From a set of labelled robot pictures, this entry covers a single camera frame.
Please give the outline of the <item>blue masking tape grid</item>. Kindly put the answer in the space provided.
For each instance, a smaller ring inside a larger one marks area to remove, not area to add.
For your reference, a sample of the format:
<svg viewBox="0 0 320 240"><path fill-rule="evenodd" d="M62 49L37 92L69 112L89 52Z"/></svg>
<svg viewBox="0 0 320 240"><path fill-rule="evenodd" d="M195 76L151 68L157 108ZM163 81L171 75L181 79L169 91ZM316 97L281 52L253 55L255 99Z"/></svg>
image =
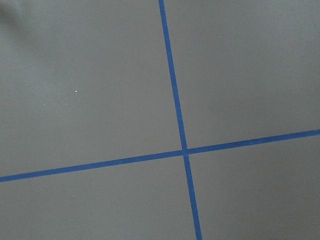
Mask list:
<svg viewBox="0 0 320 240"><path fill-rule="evenodd" d="M317 0L3 0L3 240L317 240Z"/></svg>

